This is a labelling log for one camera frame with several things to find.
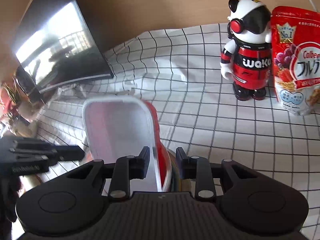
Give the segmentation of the white and red rectangular tray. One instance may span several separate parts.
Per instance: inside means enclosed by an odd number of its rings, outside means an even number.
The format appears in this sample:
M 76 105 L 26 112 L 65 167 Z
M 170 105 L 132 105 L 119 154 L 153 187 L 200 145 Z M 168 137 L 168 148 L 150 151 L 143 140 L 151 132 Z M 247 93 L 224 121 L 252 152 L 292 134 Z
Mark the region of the white and red rectangular tray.
M 145 100 L 129 95 L 109 95 L 87 99 L 82 119 L 93 159 L 114 163 L 127 155 L 150 149 L 150 163 L 143 180 L 131 181 L 131 191 L 170 190 L 172 165 L 160 140 L 157 111 Z

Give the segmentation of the black monitor screen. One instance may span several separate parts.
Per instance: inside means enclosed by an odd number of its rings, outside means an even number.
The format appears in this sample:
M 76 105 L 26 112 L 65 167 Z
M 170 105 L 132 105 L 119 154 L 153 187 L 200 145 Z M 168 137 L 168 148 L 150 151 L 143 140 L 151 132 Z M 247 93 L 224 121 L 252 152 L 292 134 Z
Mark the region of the black monitor screen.
M 33 0 L 12 50 L 20 63 L 15 79 L 25 94 L 113 77 L 77 0 Z

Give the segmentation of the white black grid tablecloth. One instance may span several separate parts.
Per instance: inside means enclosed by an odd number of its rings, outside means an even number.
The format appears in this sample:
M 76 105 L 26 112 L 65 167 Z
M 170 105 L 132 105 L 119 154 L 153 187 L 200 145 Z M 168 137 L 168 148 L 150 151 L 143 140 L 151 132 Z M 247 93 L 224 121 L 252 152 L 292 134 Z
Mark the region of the white black grid tablecloth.
M 97 95 L 133 95 L 157 111 L 161 141 L 213 162 L 232 158 L 319 200 L 319 111 L 284 110 L 274 87 L 264 100 L 236 100 L 220 74 L 225 24 L 147 31 L 106 52 L 111 80 L 67 87 L 40 110 L 38 136 L 87 147 L 81 108 Z

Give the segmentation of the red cereal bag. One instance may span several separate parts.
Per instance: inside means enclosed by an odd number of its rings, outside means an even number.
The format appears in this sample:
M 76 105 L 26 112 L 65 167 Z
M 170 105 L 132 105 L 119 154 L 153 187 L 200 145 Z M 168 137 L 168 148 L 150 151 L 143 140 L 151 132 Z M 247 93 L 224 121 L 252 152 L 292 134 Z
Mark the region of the red cereal bag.
M 291 114 L 307 115 L 319 101 L 319 13 L 278 6 L 271 30 L 277 100 Z

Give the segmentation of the red panda robot figurine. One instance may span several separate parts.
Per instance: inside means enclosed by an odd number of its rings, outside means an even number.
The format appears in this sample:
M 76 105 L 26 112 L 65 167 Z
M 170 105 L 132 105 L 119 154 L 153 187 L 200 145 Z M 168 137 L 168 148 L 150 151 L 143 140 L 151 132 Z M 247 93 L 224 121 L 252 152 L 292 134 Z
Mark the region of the red panda robot figurine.
M 221 51 L 221 75 L 233 82 L 238 100 L 263 100 L 272 65 L 271 13 L 259 0 L 229 0 L 228 6 L 230 41 Z

